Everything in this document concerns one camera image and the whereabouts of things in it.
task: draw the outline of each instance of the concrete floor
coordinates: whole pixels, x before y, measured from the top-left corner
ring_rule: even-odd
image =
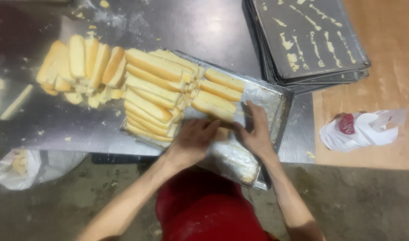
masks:
[[[326,239],[409,240],[409,172],[315,165],[284,165]],[[73,240],[112,197],[130,185],[136,165],[94,165],[86,159],[56,181],[25,191],[0,186],[0,240]],[[288,240],[274,194],[244,189],[263,228]],[[160,240],[148,201],[122,240]]]

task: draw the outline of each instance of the stainless steel table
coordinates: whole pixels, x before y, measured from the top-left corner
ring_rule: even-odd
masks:
[[[74,33],[85,36],[89,25],[97,26],[94,31],[102,37],[100,41],[111,46],[177,49],[261,78],[257,42],[241,0],[110,3],[107,9],[90,0],[70,6],[0,3],[0,78],[9,83],[3,104],[13,101],[26,84],[36,85],[37,68],[53,41],[66,42]],[[85,104],[74,106],[62,96],[46,95],[37,85],[32,91],[12,120],[0,121],[0,147],[160,154],[118,131],[124,119],[122,101],[111,101],[96,110]],[[307,154],[314,149],[312,97],[304,94],[295,97],[281,160],[314,163]]]

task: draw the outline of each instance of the left hand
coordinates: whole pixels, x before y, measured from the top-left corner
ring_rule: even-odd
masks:
[[[220,120],[210,122],[206,119],[189,120],[173,140],[164,156],[176,172],[191,167],[201,161],[207,152],[210,142],[215,137]]]

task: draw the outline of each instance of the wooden surface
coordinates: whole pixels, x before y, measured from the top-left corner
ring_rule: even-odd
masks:
[[[344,0],[359,40],[371,59],[369,78],[313,93],[316,163],[409,169],[409,0]],[[336,114],[405,108],[405,126],[388,145],[349,153],[328,150],[320,128]]]

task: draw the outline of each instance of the white plastic bag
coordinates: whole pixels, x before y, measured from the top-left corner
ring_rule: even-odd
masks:
[[[385,145],[392,143],[398,134],[398,127],[386,129],[386,125],[389,122],[403,125],[405,119],[405,109],[347,114],[324,125],[319,137],[333,151],[348,152],[369,145]]]
[[[0,160],[0,184],[24,190],[35,183],[54,180],[74,169],[86,152],[11,150]]]

